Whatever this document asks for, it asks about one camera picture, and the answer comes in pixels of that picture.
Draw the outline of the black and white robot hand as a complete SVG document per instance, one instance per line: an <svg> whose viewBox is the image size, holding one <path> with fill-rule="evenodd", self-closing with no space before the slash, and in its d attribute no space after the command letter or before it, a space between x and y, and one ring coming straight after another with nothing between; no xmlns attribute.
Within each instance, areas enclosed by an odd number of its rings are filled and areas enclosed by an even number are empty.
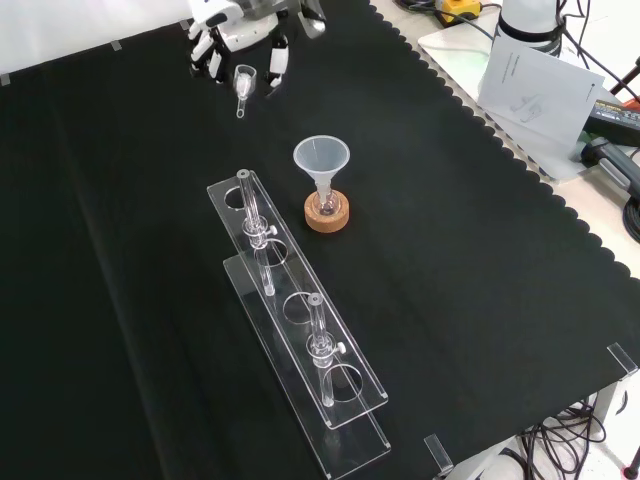
<svg viewBox="0 0 640 480"><path fill-rule="evenodd" d="M288 20L297 17L310 39L326 31L327 19L319 1L193 0L189 8L191 74L223 84L233 55L270 41L270 64L265 74L267 93L280 87L288 69L289 40L285 33Z"/></svg>

